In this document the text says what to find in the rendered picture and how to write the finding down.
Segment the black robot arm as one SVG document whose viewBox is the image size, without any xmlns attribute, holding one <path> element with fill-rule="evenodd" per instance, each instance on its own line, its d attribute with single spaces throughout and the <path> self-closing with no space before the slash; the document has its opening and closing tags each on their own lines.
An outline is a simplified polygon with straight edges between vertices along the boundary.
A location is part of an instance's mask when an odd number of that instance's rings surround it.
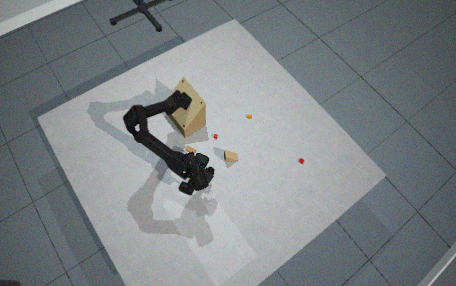
<svg viewBox="0 0 456 286">
<path fill-rule="evenodd" d="M 200 191 L 207 188 L 214 177 L 215 169 L 213 167 L 204 167 L 200 171 L 200 161 L 194 155 L 194 152 L 183 154 L 173 151 L 153 135 L 148 129 L 148 118 L 156 114 L 165 112 L 167 115 L 173 114 L 179 107 L 187 110 L 192 98 L 185 92 L 181 93 L 175 90 L 164 101 L 157 102 L 148 106 L 133 105 L 123 116 L 124 124 L 127 131 L 130 132 L 135 141 L 143 144 L 154 154 L 163 159 L 167 167 L 184 180 L 190 178 L 193 189 Z M 139 124 L 140 130 L 137 131 L 135 126 Z M 185 170 L 187 171 L 183 173 Z"/>
</svg>

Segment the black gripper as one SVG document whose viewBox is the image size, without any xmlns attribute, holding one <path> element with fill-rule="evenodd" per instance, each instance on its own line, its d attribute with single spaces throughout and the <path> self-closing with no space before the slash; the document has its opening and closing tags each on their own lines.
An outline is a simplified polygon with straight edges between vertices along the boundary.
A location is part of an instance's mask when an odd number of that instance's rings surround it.
<svg viewBox="0 0 456 286">
<path fill-rule="evenodd" d="M 206 156 L 206 155 L 203 155 L 201 153 L 197 153 L 195 156 L 200 161 L 200 171 L 202 169 L 202 166 L 204 166 L 206 168 L 206 166 L 207 166 L 207 164 L 209 162 L 209 157 Z M 191 196 L 193 194 L 194 190 L 195 190 L 192 187 L 192 183 L 191 183 L 190 179 L 189 179 L 188 183 L 182 181 L 180 186 L 178 187 L 178 189 L 179 189 L 180 192 L 182 192 L 184 194 L 187 194 L 189 196 Z"/>
</svg>

